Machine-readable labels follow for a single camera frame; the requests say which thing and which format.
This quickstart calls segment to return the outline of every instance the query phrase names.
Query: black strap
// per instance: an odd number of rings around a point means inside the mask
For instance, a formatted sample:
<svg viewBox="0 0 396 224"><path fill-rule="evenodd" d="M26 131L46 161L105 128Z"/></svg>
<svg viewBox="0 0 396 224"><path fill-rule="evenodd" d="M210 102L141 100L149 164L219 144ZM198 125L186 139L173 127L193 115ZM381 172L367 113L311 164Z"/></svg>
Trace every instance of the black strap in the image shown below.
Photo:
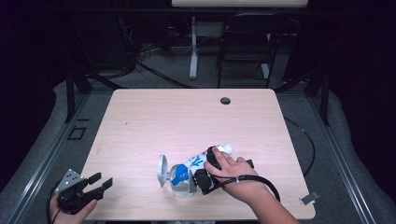
<svg viewBox="0 0 396 224"><path fill-rule="evenodd" d="M243 181L243 180L254 180L254 181L262 182L263 184L268 186L268 188L270 188L270 190L274 193L274 196L276 197L276 199L280 202L279 193L277 192L277 189L275 188L275 186L271 183L271 181L269 181L268 179L266 179L262 176L259 176L259 175L240 175L238 177L221 177L221 176L215 176L215 175L213 175L213 176L217 177L217 178L230 178L230 179L228 179L222 183L216 184L214 188L210 189L205 194L208 194L215 189L223 188L223 187L225 187L225 185L231 184L233 182L239 182L239 181Z"/></svg>

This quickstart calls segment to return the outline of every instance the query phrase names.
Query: hand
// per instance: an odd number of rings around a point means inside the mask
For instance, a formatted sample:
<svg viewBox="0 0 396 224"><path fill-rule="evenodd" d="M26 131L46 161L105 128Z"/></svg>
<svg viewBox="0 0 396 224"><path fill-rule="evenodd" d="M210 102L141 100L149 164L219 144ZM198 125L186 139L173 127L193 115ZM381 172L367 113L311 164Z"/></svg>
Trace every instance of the hand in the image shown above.
<svg viewBox="0 0 396 224"><path fill-rule="evenodd" d="M84 221L84 219L90 214L91 211L97 205L96 200L92 200L88 203L81 211L79 211L75 215L69 215L64 213L63 211L59 211L60 208L58 206L58 198L59 194L56 194L52 197L49 203L49 216L52 220L52 223L57 224L80 224Z"/></svg>
<svg viewBox="0 0 396 224"><path fill-rule="evenodd" d="M258 175L255 170L253 170L250 165L245 161L244 158L239 157L236 161L230 157L225 152L220 152L217 148L213 147L213 153L221 166L221 170L214 167L210 162L206 161L204 163L205 169L212 175L224 176L227 178L216 177L219 182L224 182L230 177L237 177L240 175ZM257 195L258 190L263 190L269 192L268 188L261 182L244 180L239 183L231 183L223 188L231 196L235 197L244 203L251 203L255 195Z"/></svg>

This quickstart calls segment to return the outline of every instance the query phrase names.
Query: black cable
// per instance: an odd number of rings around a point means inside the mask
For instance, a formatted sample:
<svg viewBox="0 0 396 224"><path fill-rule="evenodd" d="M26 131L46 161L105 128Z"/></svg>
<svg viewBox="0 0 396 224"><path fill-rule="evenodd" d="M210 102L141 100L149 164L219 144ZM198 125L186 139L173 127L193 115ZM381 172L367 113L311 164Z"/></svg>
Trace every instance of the black cable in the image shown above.
<svg viewBox="0 0 396 224"><path fill-rule="evenodd" d="M154 70L154 69L152 69L150 67L147 67L144 64L142 64L141 62L139 62L138 60L136 60L136 63L139 64L144 69L148 70L150 73L154 74L155 76L160 77L163 80L165 80L165 81L167 81L167 82L169 82L169 83L171 83L173 85L176 85L177 87L182 87L182 88L185 88L185 89L197 89L196 87L193 87L193 86L181 83L179 81L176 81L176 80L174 80L174 79L172 79L172 78L170 78L170 77L168 77L168 76L166 76L166 75L164 75L164 74L162 74L162 73L160 73L160 72L158 72L158 71L156 71L156 70Z"/></svg>
<svg viewBox="0 0 396 224"><path fill-rule="evenodd" d="M55 217L53 217L53 220L52 220L52 222L51 222L51 224L54 224L55 223L55 219L56 219L56 217L58 216L58 214L61 212L61 208L58 210L58 212L55 214Z"/></svg>
<svg viewBox="0 0 396 224"><path fill-rule="evenodd" d="M317 154L317 150L315 148L315 144L314 141L312 140L312 138L309 136L309 134L305 131L304 128L300 127L298 124L296 124L295 122L293 122L291 119L288 119L286 117L283 117L285 120L287 120L288 122L292 123L294 126L296 126L297 128L299 128L304 134L305 136L308 138L308 140L311 142L312 145L312 159L311 162L309 163L308 168L306 169L306 171L304 172L304 176L306 176L308 174L308 172L311 170L312 165L314 164L314 160Z"/></svg>
<svg viewBox="0 0 396 224"><path fill-rule="evenodd" d="M226 185L231 184L233 182L239 183L239 181L243 181L243 180L254 180L254 181L262 182L264 185L268 186L268 188L270 188L270 190L274 193L274 196L276 197L276 199L280 202L280 196L279 196L279 193L277 192L276 187L273 185L273 183L271 183L271 181L269 181L268 179L266 179L262 176L259 176L259 175L240 175L238 177L224 177L224 176L217 176L217 175L213 175L213 176L215 178L228 178L228 180L226 180L222 183L218 183L217 185L215 185L214 188L210 189L205 194L208 194L215 189L223 188Z"/></svg>
<svg viewBox="0 0 396 224"><path fill-rule="evenodd" d="M50 200L52 199L52 194L53 191L55 191L55 189L58 187L59 183L61 183L62 180L59 180L58 182L56 182L55 186L53 186L49 192L49 195L47 197L47 208L46 208L46 213L47 213L47 223L51 224L55 221L55 218L52 220L52 218L50 217Z"/></svg>

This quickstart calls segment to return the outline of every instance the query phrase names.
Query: table leg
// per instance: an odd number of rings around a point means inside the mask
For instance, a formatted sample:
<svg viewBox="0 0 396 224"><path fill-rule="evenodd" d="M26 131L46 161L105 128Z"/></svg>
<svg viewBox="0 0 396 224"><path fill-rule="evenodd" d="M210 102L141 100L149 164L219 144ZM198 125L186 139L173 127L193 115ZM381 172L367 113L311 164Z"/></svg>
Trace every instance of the table leg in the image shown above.
<svg viewBox="0 0 396 224"><path fill-rule="evenodd" d="M191 20L191 64L190 64L190 79L197 78L197 67L198 67L198 53L197 53L197 34L196 34L196 22L195 17Z"/></svg>

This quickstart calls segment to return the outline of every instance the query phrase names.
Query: table top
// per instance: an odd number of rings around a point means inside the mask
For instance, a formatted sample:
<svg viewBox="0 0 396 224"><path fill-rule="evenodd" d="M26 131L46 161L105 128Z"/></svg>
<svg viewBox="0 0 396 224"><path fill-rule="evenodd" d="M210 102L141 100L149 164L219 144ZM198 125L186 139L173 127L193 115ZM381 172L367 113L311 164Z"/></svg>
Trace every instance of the table top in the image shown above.
<svg viewBox="0 0 396 224"><path fill-rule="evenodd" d="M231 102L222 104L223 97ZM113 177L113 186L88 219L257 219L221 189L203 195L198 188L190 198L176 198L169 182L160 186L160 155L170 169L223 143L233 146L235 159L253 160L295 217L315 216L313 204L300 203L308 190L273 91L167 89L114 91L82 171L101 172L102 181Z"/></svg>
<svg viewBox="0 0 396 224"><path fill-rule="evenodd" d="M308 0L172 0L173 7L306 7Z"/></svg>

